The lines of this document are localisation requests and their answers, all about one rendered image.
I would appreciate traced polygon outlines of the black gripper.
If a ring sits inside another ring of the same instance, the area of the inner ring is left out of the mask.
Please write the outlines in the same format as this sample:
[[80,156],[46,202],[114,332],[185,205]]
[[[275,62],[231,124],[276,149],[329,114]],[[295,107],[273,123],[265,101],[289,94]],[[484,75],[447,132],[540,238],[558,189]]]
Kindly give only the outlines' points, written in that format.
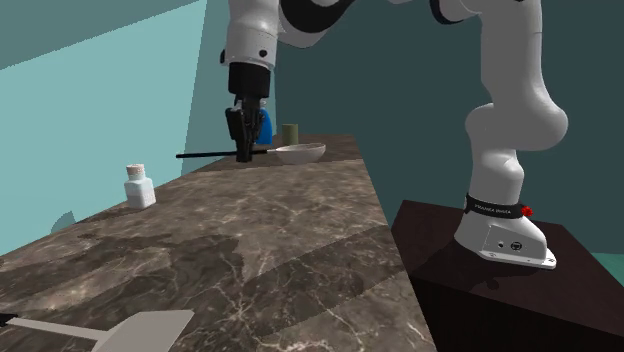
[[228,91],[235,95],[235,101],[241,101],[242,107],[253,110],[253,127],[245,112],[241,109],[225,110],[230,137],[236,144],[236,161],[241,163],[252,160],[253,141],[255,144],[267,143],[266,100],[271,86],[271,72],[252,63],[232,62],[229,64]]

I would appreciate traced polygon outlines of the blue bottle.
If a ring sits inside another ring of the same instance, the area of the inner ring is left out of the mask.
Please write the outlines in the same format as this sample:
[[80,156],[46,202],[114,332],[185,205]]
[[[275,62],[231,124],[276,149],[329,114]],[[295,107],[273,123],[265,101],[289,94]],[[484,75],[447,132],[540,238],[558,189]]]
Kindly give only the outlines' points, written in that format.
[[272,143],[273,137],[273,126],[271,118],[268,111],[264,108],[260,109],[260,113],[262,115],[262,121],[260,133],[258,135],[258,138],[256,139],[256,143],[262,145],[270,145]]

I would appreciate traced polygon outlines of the white bottle with cork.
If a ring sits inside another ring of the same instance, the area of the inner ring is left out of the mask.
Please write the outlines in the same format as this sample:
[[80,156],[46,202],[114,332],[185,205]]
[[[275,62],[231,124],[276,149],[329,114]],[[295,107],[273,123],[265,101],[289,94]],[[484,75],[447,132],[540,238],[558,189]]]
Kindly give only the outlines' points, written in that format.
[[156,203],[152,180],[146,176],[143,164],[126,166],[128,180],[124,183],[127,204],[133,209],[145,209]]

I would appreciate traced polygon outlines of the dark robot stand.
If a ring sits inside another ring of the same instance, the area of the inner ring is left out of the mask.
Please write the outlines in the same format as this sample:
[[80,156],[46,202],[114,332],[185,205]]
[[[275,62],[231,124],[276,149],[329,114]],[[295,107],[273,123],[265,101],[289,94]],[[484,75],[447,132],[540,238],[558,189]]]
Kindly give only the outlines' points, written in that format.
[[463,248],[461,215],[405,200],[391,228],[438,352],[624,352],[624,286],[563,226],[538,225],[542,270]]

